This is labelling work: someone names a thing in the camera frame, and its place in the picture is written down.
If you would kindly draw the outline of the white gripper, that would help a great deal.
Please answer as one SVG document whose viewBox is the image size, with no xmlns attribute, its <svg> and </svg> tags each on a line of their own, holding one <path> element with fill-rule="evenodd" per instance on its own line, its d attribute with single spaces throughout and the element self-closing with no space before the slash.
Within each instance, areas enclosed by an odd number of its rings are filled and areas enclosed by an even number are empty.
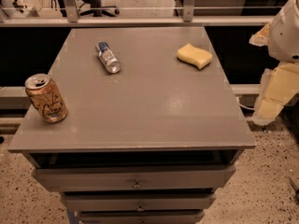
<svg viewBox="0 0 299 224">
<path fill-rule="evenodd" d="M 265 126 L 299 92 L 298 0 L 289 0 L 271 24 L 251 36 L 249 43 L 257 47 L 268 45 L 269 55 L 280 61 L 274 70 L 264 70 L 254 105 L 253 122 Z"/>
</svg>

